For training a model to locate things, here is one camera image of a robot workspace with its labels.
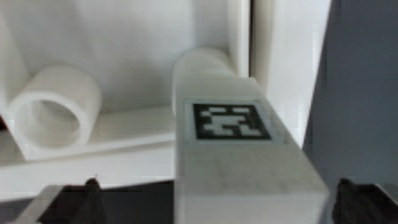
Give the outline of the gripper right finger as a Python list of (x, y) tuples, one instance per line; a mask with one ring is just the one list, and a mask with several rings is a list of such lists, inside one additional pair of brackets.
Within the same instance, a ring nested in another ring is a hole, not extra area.
[(334, 224), (398, 224), (398, 202), (377, 184), (340, 179), (332, 207)]

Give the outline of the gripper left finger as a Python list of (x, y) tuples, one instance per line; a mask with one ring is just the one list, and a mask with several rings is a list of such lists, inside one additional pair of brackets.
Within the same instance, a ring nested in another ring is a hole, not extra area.
[(46, 186), (11, 224), (107, 224), (98, 180)]

